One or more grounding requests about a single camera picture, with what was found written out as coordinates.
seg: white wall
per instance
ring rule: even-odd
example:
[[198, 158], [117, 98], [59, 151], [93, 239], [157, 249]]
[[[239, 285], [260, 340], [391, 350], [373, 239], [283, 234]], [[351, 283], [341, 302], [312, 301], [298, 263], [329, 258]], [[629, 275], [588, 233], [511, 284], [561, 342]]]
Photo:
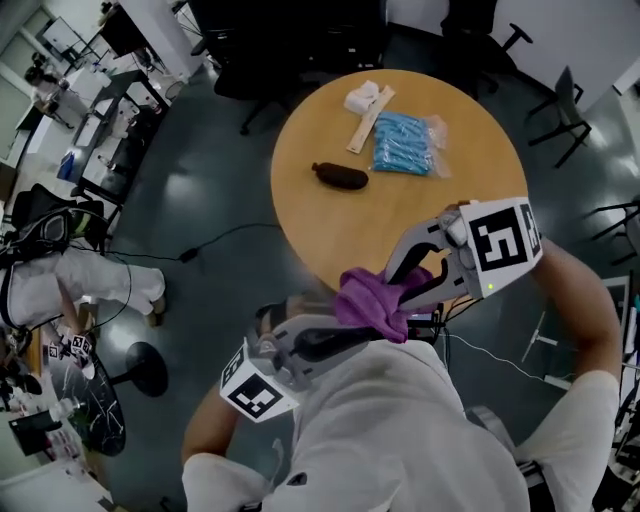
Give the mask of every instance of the white wall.
[[102, 2], [103, 0], [44, 0], [43, 5], [54, 16], [64, 18], [88, 42], [98, 33]]
[[4, 0], [0, 2], [0, 51], [40, 5], [40, 0]]
[[[390, 19], [440, 32], [448, 0], [390, 0]], [[640, 55], [640, 6], [634, 0], [499, 0], [493, 36], [502, 43], [516, 23], [533, 38], [510, 54], [518, 67], [553, 87], [564, 66], [585, 89], [591, 106]]]

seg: white pants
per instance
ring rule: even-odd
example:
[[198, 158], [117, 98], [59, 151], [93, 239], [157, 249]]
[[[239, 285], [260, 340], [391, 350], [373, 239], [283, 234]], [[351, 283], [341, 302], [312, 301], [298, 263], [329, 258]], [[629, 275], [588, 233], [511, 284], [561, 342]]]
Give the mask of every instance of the white pants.
[[90, 251], [69, 247], [62, 255], [32, 260], [14, 269], [9, 310], [18, 325], [36, 325], [61, 312], [58, 280], [74, 302], [88, 295], [117, 300], [143, 315], [164, 294], [164, 276], [155, 268], [115, 263]]
[[65, 284], [74, 302], [89, 295], [117, 300], [148, 315], [153, 311], [152, 303], [164, 294], [164, 276], [157, 268], [128, 267], [95, 252], [70, 247], [59, 258], [54, 273]]

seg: window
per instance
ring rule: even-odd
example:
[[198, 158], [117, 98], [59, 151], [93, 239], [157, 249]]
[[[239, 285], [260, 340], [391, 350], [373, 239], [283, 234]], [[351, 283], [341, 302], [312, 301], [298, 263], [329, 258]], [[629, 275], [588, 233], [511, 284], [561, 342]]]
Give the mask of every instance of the window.
[[0, 105], [2, 105], [0, 158], [6, 159], [16, 138], [16, 125], [29, 108], [29, 105], [31, 105], [31, 100], [19, 89], [0, 77]]
[[27, 40], [17, 34], [0, 53], [0, 62], [7, 65], [16, 75], [22, 77], [31, 66], [31, 56], [35, 52]]
[[35, 13], [33, 13], [33, 16], [31, 16], [31, 18], [27, 20], [23, 27], [27, 32], [35, 37], [45, 29], [50, 21], [51, 18], [49, 17], [49, 15], [42, 9], [38, 9]]

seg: round wooden table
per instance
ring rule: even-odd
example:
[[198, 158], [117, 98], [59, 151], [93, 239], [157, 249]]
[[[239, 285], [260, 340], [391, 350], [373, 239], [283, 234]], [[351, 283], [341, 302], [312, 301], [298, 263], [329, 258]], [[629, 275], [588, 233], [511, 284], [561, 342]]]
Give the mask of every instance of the round wooden table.
[[[442, 156], [451, 178], [369, 170], [373, 133], [359, 155], [345, 149], [360, 117], [344, 108], [344, 99], [365, 80], [395, 90], [385, 110], [439, 115], [446, 122]], [[314, 162], [361, 169], [369, 184], [356, 192], [330, 188], [311, 170]], [[527, 184], [509, 138], [478, 103], [435, 78], [384, 69], [339, 78], [300, 104], [278, 137], [271, 192], [289, 243], [316, 276], [337, 290], [345, 270], [383, 270], [402, 233], [445, 206], [526, 196]]]

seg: plastic packaging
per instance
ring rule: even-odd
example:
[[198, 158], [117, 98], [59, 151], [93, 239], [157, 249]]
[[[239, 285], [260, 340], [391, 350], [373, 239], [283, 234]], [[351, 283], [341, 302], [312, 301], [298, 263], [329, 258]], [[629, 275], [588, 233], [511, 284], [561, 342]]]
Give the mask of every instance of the plastic packaging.
[[438, 116], [381, 112], [375, 124], [372, 168], [448, 178], [451, 173], [438, 151], [446, 142], [447, 125]]

